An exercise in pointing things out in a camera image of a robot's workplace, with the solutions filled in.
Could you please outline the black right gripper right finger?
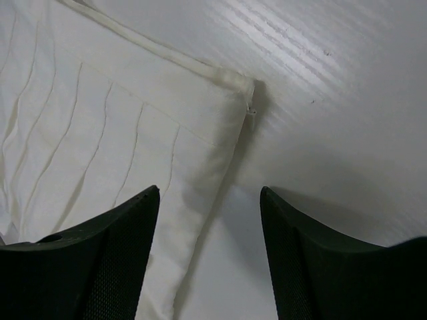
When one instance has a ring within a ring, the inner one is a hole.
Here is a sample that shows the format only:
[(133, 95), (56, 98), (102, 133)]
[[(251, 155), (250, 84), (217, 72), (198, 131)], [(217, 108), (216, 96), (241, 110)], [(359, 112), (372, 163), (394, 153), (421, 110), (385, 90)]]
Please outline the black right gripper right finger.
[(269, 187), (262, 229), (280, 319), (425, 319), (426, 238), (381, 247), (316, 221)]

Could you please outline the white pleated skirt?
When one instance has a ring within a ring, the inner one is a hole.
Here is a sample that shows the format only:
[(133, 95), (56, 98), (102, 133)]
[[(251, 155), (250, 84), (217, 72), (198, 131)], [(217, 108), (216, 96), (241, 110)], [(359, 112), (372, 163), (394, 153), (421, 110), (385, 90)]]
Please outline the white pleated skirt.
[(253, 92), (76, 1), (2, 1), (2, 236), (36, 241), (156, 185), (136, 317), (171, 319)]

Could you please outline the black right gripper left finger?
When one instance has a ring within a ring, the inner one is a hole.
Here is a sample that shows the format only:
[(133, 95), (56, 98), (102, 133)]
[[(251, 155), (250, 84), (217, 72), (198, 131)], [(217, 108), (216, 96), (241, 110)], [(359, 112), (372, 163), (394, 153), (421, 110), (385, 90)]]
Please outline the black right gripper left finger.
[(2, 319), (134, 319), (159, 211), (151, 186), (38, 242), (1, 247)]

